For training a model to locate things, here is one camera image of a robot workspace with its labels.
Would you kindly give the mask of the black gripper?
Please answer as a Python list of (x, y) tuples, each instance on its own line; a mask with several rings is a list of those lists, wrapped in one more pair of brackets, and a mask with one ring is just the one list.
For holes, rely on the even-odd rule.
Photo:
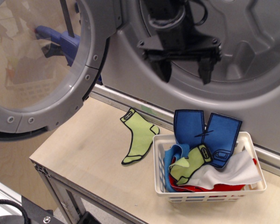
[(168, 83), (172, 65), (167, 59), (197, 60), (199, 77), (203, 84), (210, 83), (214, 61), (222, 58), (219, 39), (196, 30), (190, 15), (182, 14), (167, 20), (149, 16), (148, 21), (156, 35), (139, 41), (137, 47), (150, 57), (156, 57), (158, 61), (150, 61), (155, 74)]

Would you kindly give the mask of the black robot base bottom left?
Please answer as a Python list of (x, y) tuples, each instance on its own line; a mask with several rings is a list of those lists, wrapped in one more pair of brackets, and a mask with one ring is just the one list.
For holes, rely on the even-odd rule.
[(0, 198), (0, 224), (62, 224), (53, 211), (21, 197)]

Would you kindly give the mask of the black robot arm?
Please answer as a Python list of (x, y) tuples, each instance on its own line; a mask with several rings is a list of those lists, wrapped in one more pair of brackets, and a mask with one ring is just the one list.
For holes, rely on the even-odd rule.
[(156, 35), (138, 43), (155, 74), (164, 82), (169, 82), (172, 74), (172, 61), (196, 61), (198, 75), (203, 84), (211, 81), (215, 64), (221, 60), (220, 40), (199, 32), (196, 27), (205, 23), (208, 10), (204, 9), (200, 21), (194, 22), (188, 0), (146, 0), (148, 23)]

